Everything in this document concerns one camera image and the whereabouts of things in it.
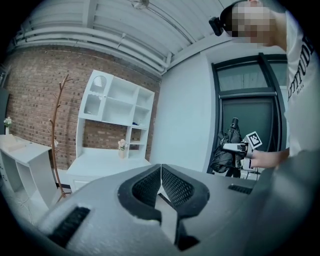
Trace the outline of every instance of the black bag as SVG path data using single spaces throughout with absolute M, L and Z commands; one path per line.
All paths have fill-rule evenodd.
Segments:
M 213 171 L 223 174 L 230 170 L 230 168 L 234 168 L 236 166 L 235 154 L 223 151 L 224 144 L 241 143 L 242 137 L 240 135 L 239 127 L 236 125 L 236 128 L 230 127 L 227 130 L 227 133 L 220 131 L 218 133 L 218 138 L 220 139 L 220 144 L 214 151 L 214 157 L 210 167 Z

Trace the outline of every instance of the brick wall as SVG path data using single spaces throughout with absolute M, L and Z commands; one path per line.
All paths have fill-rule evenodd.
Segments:
M 13 120 L 11 133 L 26 140 L 49 146 L 52 117 L 59 82 L 68 73 L 61 107 L 56 118 L 59 142 L 57 166 L 67 170 L 76 158 L 76 129 L 81 99 L 93 70 L 113 74 L 155 92 L 148 135 L 146 159 L 150 157 L 154 121 L 161 80 L 122 59 L 94 50 L 70 46 L 36 46 L 10 54 L 5 65 L 11 66 L 6 82 L 10 93 L 7 116 Z M 85 122 L 84 147 L 117 149 L 125 139 L 126 126 L 95 121 Z

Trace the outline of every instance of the white bookshelf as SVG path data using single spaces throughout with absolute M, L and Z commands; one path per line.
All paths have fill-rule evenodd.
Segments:
M 127 159 L 144 159 L 155 93 L 108 73 L 94 70 L 87 83 L 78 115 L 76 156 L 82 152 L 85 120 L 127 126 Z M 132 131 L 140 131 L 139 141 Z

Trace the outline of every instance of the man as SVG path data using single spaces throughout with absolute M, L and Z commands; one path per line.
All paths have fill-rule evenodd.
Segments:
M 280 152 L 255 150 L 252 167 L 272 168 L 303 150 L 320 149 L 320 62 L 315 49 L 291 13 L 277 13 L 257 0 L 237 1 L 209 22 L 217 36 L 265 47 L 279 46 L 287 55 L 289 148 Z

